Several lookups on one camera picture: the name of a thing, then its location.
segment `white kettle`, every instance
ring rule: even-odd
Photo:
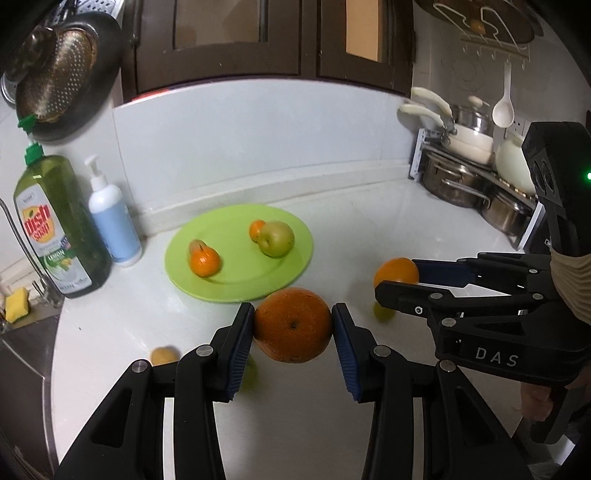
[[[531,181],[530,169],[527,166],[521,146],[524,137],[507,130],[506,140],[496,149],[496,170],[503,180],[526,195],[535,193],[534,182]]]

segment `green bottle cap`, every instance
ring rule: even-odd
[[[25,118],[21,118],[18,123],[18,127],[22,128],[25,132],[27,132],[27,135],[29,135],[33,131],[33,127],[36,123],[37,117],[35,115],[29,115]]]
[[[28,167],[44,156],[43,147],[38,143],[33,143],[33,145],[29,146],[25,152],[25,163]]]

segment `faucet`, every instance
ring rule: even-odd
[[[25,256],[27,257],[27,260],[29,260],[29,263],[31,264],[31,266],[35,270],[35,273],[37,273],[37,275],[39,275],[39,283],[37,283],[36,281],[33,281],[33,287],[35,288],[35,290],[37,290],[37,293],[40,295],[40,297],[44,301],[46,301],[47,303],[49,303],[53,307],[60,307],[62,302],[64,301],[64,296],[57,289],[57,287],[52,282],[52,280],[47,276],[47,274],[41,269],[41,267],[39,267],[39,265],[37,264],[37,262],[35,261],[35,259],[31,255],[31,253],[29,252],[25,242],[22,240],[21,235],[18,233],[17,226],[14,223],[14,220],[12,220],[12,216],[10,215],[10,211],[8,210],[6,203],[4,203],[4,201],[2,200],[1,197],[0,197],[0,207],[2,208],[2,210],[4,210],[4,214],[6,215],[6,218],[8,220],[8,225],[10,225],[12,233],[17,238],[18,244],[21,246],[21,249],[22,249],[23,253],[25,254]]]

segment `dish soap bottle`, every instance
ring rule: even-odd
[[[37,118],[20,120],[30,134]],[[38,143],[25,153],[27,169],[14,191],[14,206],[25,236],[56,287],[67,298],[90,293],[105,283],[111,258],[67,158],[45,156]]]
[[[97,158],[95,155],[85,161],[92,170],[93,193],[88,209],[113,261],[121,267],[130,267],[142,256],[142,245],[123,201],[123,193],[96,168]]]

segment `screw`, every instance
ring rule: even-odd
[[[376,347],[374,347],[374,353],[377,356],[390,356],[390,354],[392,353],[392,350],[390,350],[390,347],[387,347],[385,345],[378,345]]]
[[[439,362],[439,367],[441,370],[446,372],[453,372],[456,369],[456,364],[451,360],[441,360]]]
[[[213,353],[213,347],[211,345],[201,345],[197,347],[198,356],[209,356]]]
[[[146,360],[136,360],[131,365],[131,371],[136,374],[140,374],[141,372],[146,370],[146,368],[148,368],[148,362]]]

